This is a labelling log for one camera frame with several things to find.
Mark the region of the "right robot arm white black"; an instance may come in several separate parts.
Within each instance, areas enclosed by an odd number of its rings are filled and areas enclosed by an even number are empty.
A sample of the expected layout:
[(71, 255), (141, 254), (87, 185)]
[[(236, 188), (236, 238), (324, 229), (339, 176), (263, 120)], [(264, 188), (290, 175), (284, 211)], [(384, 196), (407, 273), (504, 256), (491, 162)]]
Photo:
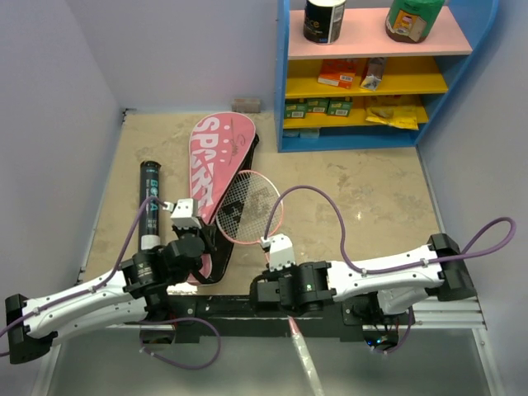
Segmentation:
[(284, 234), (265, 243), (268, 268), (256, 277), (249, 299), (256, 311), (301, 316), (324, 306), (373, 293), (370, 319), (385, 324), (414, 304), (433, 296), (442, 302), (473, 298), (477, 292), (458, 244), (445, 233), (408, 252), (360, 261), (352, 269), (343, 261), (295, 262)]

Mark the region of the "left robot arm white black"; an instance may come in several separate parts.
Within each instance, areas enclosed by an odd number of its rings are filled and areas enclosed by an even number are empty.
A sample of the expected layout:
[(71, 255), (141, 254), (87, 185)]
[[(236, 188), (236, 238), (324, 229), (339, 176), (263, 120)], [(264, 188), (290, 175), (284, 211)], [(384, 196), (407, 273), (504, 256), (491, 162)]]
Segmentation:
[(80, 318), (110, 308), (113, 314), (139, 311), (139, 320), (165, 322), (171, 313), (167, 288), (197, 276), (202, 256), (214, 251), (202, 231), (186, 231), (168, 245), (135, 253), (95, 280), (70, 289), (30, 299), (14, 294), (5, 299), (8, 351), (1, 354), (13, 365), (46, 355), (66, 329), (83, 328)]

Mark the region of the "pink racket bag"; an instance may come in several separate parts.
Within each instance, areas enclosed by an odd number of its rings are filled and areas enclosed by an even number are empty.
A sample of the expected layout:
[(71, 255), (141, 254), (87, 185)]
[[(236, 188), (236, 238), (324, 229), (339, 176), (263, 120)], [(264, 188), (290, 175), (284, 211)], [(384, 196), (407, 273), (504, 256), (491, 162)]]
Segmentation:
[(189, 187), (205, 224), (216, 226), (224, 195), (237, 173), (251, 167), (258, 141), (253, 120), (236, 112), (214, 113), (194, 126), (189, 142)]

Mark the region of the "pink badminton racket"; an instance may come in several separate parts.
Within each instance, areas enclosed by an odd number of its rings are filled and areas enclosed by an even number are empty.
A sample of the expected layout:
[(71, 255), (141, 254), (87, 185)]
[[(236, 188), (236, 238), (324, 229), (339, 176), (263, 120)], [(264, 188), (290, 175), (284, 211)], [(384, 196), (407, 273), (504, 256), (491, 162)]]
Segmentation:
[[(279, 196), (279, 191), (269, 178), (256, 171), (241, 171), (232, 180), (232, 185), (216, 212), (216, 225), (233, 243), (260, 243), (264, 235), (272, 235), (281, 226), (284, 206), (279, 204), (278, 214), (272, 209), (275, 203), (280, 202)], [(288, 317), (288, 323), (291, 340), (312, 394), (323, 395), (323, 386), (304, 336), (292, 317)]]

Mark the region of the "black shuttlecock tube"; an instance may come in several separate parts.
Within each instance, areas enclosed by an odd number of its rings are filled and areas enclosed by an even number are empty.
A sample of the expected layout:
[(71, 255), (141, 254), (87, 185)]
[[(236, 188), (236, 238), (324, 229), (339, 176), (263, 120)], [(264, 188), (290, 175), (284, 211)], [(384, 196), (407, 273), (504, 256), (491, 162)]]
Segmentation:
[[(139, 172), (139, 200), (142, 204), (150, 196), (159, 195), (159, 171), (161, 165), (152, 160), (143, 161)], [(160, 244), (159, 204), (151, 200), (139, 219), (139, 250), (148, 250)]]

